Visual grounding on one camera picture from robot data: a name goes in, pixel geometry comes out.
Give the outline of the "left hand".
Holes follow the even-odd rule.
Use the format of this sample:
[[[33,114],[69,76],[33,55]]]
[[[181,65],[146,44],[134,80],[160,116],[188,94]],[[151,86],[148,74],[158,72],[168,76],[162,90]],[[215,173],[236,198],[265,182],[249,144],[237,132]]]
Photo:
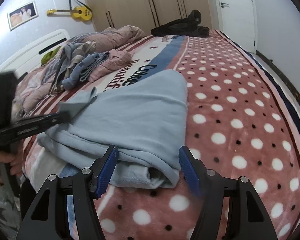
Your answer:
[[[11,175],[16,175],[17,177],[21,177],[21,175],[23,174],[22,172],[23,141],[18,143],[18,150],[16,154],[0,151],[0,163],[8,164],[11,167],[11,171],[10,171]],[[0,184],[3,184],[1,173],[0,173]]]

